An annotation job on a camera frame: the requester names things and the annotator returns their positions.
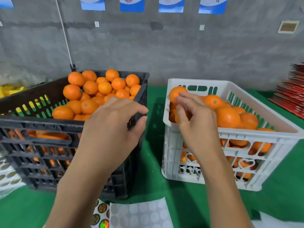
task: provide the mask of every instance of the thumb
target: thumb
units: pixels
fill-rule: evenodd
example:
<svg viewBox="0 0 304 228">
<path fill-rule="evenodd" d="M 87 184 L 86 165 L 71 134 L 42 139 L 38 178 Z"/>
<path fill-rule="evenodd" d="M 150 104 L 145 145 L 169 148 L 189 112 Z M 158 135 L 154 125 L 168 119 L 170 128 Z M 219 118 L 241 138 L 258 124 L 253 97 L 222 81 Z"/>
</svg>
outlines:
<svg viewBox="0 0 304 228">
<path fill-rule="evenodd" d="M 186 133 L 186 131 L 188 131 L 190 127 L 190 123 L 186 115 L 186 111 L 184 107 L 182 107 L 181 105 L 177 105 L 176 109 L 177 109 L 177 116 L 179 120 L 179 128 L 181 130 L 181 133 L 182 134 Z"/>
<path fill-rule="evenodd" d="M 129 131 L 129 140 L 131 141 L 131 145 L 137 145 L 140 136 L 146 129 L 147 116 L 142 116 L 136 123 L 136 125 Z"/>
</svg>

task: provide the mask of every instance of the green table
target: green table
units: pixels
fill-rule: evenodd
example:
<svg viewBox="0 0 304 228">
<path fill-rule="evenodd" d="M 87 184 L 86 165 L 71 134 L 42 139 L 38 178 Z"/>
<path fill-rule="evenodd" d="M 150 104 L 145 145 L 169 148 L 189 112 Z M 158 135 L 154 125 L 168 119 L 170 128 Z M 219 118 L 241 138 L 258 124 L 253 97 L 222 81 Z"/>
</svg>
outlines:
<svg viewBox="0 0 304 228">
<path fill-rule="evenodd" d="M 137 174 L 132 196 L 120 203 L 140 203 L 165 197 L 174 228 L 208 227 L 210 220 L 205 186 L 170 181 L 161 174 L 166 90 L 166 87 L 148 87 L 149 113 L 140 172 Z M 269 102 L 260 93 L 248 92 L 304 128 L 304 120 Z M 256 217 L 256 211 L 262 211 L 281 220 L 304 221 L 303 148 L 304 140 L 276 168 L 260 192 L 241 191 L 252 218 Z M 55 194 L 32 191 L 26 186 L 15 190 L 0 200 L 1 227 L 42 228 L 54 199 Z"/>
</svg>

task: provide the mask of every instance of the blue poster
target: blue poster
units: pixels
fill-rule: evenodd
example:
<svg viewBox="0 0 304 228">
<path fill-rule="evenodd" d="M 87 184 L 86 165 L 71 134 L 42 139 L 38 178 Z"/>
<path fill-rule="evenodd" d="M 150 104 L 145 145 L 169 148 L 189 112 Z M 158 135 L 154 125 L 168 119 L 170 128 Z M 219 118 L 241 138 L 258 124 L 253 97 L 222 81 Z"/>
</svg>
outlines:
<svg viewBox="0 0 304 228">
<path fill-rule="evenodd" d="M 2 8 L 2 9 L 12 9 L 12 8 L 14 8 L 12 0 L 0 0 L 0 8 Z"/>
<path fill-rule="evenodd" d="M 80 0 L 83 10 L 105 11 L 104 0 Z"/>
<path fill-rule="evenodd" d="M 182 13 L 184 12 L 185 0 L 159 0 L 160 13 Z"/>
<path fill-rule="evenodd" d="M 119 0 L 121 12 L 144 12 L 145 0 Z"/>
<path fill-rule="evenodd" d="M 201 0 L 199 14 L 223 14 L 227 0 Z"/>
</svg>

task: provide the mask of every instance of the red paper stack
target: red paper stack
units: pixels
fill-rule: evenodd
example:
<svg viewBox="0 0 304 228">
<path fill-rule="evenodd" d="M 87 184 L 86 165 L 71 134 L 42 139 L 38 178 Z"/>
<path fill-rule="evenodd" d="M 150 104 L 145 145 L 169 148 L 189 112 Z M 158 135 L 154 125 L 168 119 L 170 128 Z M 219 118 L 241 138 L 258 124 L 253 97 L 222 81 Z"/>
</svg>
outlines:
<svg viewBox="0 0 304 228">
<path fill-rule="evenodd" d="M 288 79 L 277 87 L 269 100 L 304 119 L 304 63 L 292 65 Z"/>
</svg>

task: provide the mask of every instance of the black plastic crate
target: black plastic crate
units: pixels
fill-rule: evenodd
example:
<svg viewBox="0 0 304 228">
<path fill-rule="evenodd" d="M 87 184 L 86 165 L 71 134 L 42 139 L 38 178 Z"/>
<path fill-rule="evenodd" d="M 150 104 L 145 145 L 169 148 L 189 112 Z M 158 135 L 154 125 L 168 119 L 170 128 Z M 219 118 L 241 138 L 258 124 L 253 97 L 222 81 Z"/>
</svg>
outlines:
<svg viewBox="0 0 304 228">
<path fill-rule="evenodd" d="M 105 76 L 106 71 L 94 72 L 101 77 Z M 141 84 L 134 101 L 147 106 L 149 73 L 119 71 L 122 78 L 132 73 L 139 77 Z M 52 118 L 54 108 L 68 102 L 62 93 L 68 84 L 67 77 L 64 77 L 0 99 L 1 149 L 7 161 L 31 189 L 55 192 L 78 147 L 84 122 Z M 141 116 L 139 113 L 134 115 L 128 128 L 132 128 Z M 69 139 L 36 138 L 28 134 L 30 130 L 65 133 Z M 101 198 L 126 199 L 129 196 L 137 172 L 142 141 L 143 135 L 129 157 L 112 173 Z"/>
</svg>

